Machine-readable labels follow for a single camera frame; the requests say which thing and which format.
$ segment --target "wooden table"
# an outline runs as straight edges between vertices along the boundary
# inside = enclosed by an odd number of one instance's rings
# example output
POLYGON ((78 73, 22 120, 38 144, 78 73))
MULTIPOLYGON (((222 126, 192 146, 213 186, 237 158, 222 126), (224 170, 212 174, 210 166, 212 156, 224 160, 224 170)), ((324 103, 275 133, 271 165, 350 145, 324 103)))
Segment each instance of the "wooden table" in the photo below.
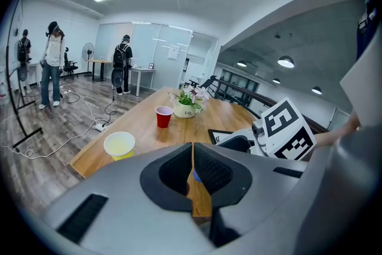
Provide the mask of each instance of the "wooden table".
POLYGON ((149 68, 129 68, 129 84, 131 84, 131 75, 133 74, 133 72, 137 72, 138 73, 138 78, 137 78, 137 92, 136 92, 136 96, 139 97, 139 88, 141 86, 141 74, 142 72, 149 72, 151 73, 151 83, 150 83, 150 89, 152 90, 153 89, 153 82, 154 82, 154 73, 155 73, 155 69, 149 69, 149 68))
MULTIPOLYGON (((71 160, 72 167, 80 175, 88 177, 113 162, 104 151, 103 142, 108 135, 117 131, 126 131, 135 137, 134 155, 138 155, 187 142, 211 143, 208 129, 233 132, 249 128, 256 120, 240 105, 209 99, 206 110, 195 117, 181 119, 172 115, 168 128, 158 128, 155 107, 172 107, 168 92, 179 93, 179 90, 162 88, 124 113, 71 160)), ((193 178, 192 171, 187 182, 190 185, 187 197, 193 201, 193 216, 210 217, 211 197, 204 185, 193 178)))
POLYGON ((95 81, 95 82, 105 81, 105 79, 103 78, 104 66, 105 66, 105 63, 108 64, 108 63, 111 63, 111 61, 105 61, 105 60, 87 60, 87 61, 93 63, 93 72, 92 72, 92 75, 91 75, 92 81, 95 81), (101 72, 100 72, 100 77, 94 79, 94 69, 96 68, 96 63, 101 63, 101 72))

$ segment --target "woman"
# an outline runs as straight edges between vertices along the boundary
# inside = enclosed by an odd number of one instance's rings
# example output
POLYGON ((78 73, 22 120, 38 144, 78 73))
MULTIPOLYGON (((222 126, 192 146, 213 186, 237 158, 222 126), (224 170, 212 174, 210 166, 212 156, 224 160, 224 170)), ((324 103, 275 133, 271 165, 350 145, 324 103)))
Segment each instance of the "woman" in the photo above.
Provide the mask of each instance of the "woman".
POLYGON ((44 109, 49 103, 49 77, 53 81, 53 106, 60 105, 60 72, 64 65, 64 50, 65 40, 64 32, 59 28, 56 21, 53 21, 48 26, 47 46, 45 47, 44 55, 40 61, 43 66, 41 77, 41 104, 40 109, 44 109))

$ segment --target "yellow cup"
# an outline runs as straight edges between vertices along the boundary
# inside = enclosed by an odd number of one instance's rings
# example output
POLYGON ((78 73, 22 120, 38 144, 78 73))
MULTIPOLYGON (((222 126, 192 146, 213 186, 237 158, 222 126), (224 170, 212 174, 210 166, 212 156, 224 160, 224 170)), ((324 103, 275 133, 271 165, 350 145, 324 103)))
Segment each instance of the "yellow cup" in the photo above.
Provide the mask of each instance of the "yellow cup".
POLYGON ((115 161, 132 157, 134 154, 135 138, 127 132, 115 132, 106 137, 103 147, 115 161))

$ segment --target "window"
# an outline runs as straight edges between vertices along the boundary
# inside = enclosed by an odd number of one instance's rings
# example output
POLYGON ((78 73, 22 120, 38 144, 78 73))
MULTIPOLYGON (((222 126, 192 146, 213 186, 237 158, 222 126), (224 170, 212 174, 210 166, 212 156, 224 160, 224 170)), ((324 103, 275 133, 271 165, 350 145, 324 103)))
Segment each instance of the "window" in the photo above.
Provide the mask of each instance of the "window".
MULTIPOLYGON (((222 71, 220 79, 228 83, 231 83, 233 85, 246 88, 253 92, 255 92, 258 87, 258 83, 226 70, 222 71)), ((250 96, 223 84, 219 84, 217 91, 218 91, 218 95, 222 98, 224 97, 225 100, 232 102, 232 98, 226 97, 227 95, 230 95, 231 97, 234 97, 235 99, 239 100, 245 106, 249 106, 252 100, 250 96)))

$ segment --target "red plastic cup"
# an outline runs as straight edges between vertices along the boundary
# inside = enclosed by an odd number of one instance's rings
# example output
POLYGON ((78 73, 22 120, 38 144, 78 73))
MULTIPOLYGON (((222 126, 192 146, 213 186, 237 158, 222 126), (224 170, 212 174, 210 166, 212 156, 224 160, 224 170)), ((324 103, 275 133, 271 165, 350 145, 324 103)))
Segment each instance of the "red plastic cup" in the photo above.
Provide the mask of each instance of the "red plastic cup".
POLYGON ((173 109, 168 106, 158 106, 155 109, 156 112, 156 121, 158 122, 159 128, 167 128, 168 123, 170 122, 170 118, 172 113, 174 113, 173 109))

